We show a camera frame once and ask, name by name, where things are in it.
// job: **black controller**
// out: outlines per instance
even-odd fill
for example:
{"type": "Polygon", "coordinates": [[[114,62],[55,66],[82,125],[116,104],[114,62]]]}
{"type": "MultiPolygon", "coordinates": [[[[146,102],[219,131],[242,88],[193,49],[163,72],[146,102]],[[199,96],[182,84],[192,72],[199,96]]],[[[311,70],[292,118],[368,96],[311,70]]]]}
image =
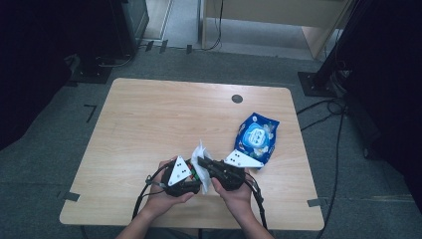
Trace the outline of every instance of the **black controller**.
{"type": "Polygon", "coordinates": [[[223,160],[212,160],[208,157],[198,157],[198,164],[208,170],[210,177],[217,178],[227,191],[239,189],[245,182],[245,168],[224,163],[223,160]]]}
{"type": "MultiPolygon", "coordinates": [[[[168,195],[171,195],[171,196],[174,196],[174,197],[181,196],[181,195],[183,195],[187,192],[193,192],[193,193],[197,194],[199,192],[199,189],[201,188],[201,184],[202,184],[200,180],[186,181],[186,178],[185,178],[185,179],[175,183],[174,185],[171,185],[171,186],[168,185],[168,181],[170,179],[171,172],[173,171],[175,161],[176,160],[173,160],[172,162],[170,162],[170,164],[165,169],[164,174],[161,177],[161,183],[163,183],[165,185],[164,191],[168,195]]],[[[186,160],[185,162],[188,165],[190,164],[190,160],[186,160]]]]}

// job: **white tissue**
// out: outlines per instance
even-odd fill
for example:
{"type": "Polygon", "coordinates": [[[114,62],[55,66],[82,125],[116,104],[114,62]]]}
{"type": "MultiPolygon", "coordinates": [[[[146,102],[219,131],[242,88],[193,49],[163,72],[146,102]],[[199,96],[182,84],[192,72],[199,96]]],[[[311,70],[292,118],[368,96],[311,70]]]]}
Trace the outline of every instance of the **white tissue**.
{"type": "Polygon", "coordinates": [[[202,158],[205,158],[204,156],[211,158],[211,155],[208,153],[207,149],[202,146],[201,140],[199,141],[199,145],[195,148],[195,150],[193,150],[190,162],[192,163],[193,167],[196,170],[196,173],[198,174],[199,179],[202,182],[202,194],[207,194],[208,187],[211,184],[211,178],[207,169],[201,167],[198,164],[198,156],[202,158]]]}

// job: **finger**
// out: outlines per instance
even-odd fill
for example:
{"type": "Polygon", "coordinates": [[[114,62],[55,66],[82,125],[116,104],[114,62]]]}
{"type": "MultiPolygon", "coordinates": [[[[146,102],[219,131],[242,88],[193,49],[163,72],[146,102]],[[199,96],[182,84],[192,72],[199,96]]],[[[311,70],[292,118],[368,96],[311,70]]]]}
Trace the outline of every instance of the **finger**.
{"type": "Polygon", "coordinates": [[[211,182],[214,186],[214,190],[218,192],[218,194],[220,194],[221,190],[223,189],[223,186],[221,185],[220,181],[217,178],[213,177],[211,178],[211,182]]]}
{"type": "Polygon", "coordinates": [[[195,193],[188,192],[188,193],[185,193],[185,194],[179,196],[178,197],[179,198],[179,203],[185,203],[185,202],[187,202],[190,198],[193,197],[193,195],[195,195],[195,193]]]}
{"type": "Polygon", "coordinates": [[[165,160],[165,161],[160,161],[159,162],[159,165],[158,165],[158,168],[160,168],[160,167],[162,167],[162,166],[164,166],[166,163],[169,163],[170,161],[172,161],[172,160],[175,160],[177,158],[177,156],[173,156],[172,158],[170,158],[170,159],[168,159],[168,160],[165,160]]]}

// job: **wooden table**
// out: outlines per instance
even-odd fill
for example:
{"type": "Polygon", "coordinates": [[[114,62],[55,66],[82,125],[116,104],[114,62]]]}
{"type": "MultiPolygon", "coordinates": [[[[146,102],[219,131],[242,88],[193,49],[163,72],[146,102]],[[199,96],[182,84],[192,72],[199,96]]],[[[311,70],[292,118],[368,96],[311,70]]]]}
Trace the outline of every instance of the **wooden table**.
{"type": "MultiPolygon", "coordinates": [[[[225,158],[239,125],[253,112],[281,122],[270,161],[252,171],[265,198],[269,229],[322,229],[319,206],[308,205],[317,193],[288,89],[131,79],[111,86],[71,188],[81,196],[65,202],[61,222],[127,225],[159,161],[176,154],[190,158],[199,140],[214,159],[225,158]],[[235,104],[234,95],[243,101],[235,104]]],[[[252,205],[260,220],[254,199],[252,205]]],[[[239,228],[212,186],[207,195],[200,192],[174,206],[153,226],[239,228]]]]}

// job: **gray carpet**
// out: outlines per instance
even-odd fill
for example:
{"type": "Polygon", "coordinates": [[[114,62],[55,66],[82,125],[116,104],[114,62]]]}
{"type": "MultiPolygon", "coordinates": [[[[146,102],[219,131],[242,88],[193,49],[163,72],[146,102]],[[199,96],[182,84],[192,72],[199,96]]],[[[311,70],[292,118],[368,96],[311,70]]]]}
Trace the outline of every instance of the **gray carpet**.
{"type": "MultiPolygon", "coordinates": [[[[59,215],[90,136],[116,78],[283,87],[297,110],[319,98],[304,96],[297,71],[316,72],[319,62],[274,57],[167,49],[140,49],[114,68],[106,85],[63,87],[27,133],[0,151],[0,238],[83,238],[80,227],[63,225],[59,215]],[[92,108],[98,106],[91,120],[92,108]]],[[[301,126],[328,115],[325,105],[299,115],[301,126]]],[[[303,132],[318,197],[329,200],[335,173],[340,117],[303,132]]],[[[328,206],[322,208],[324,215],[328,206]]],[[[338,189],[321,238],[422,238],[422,217],[402,176],[382,160],[363,157],[359,134],[345,117],[339,145],[338,189]]],[[[121,227],[88,226],[89,238],[114,238],[121,227]]],[[[277,238],[316,238],[317,232],[276,231],[277,238]]]]}

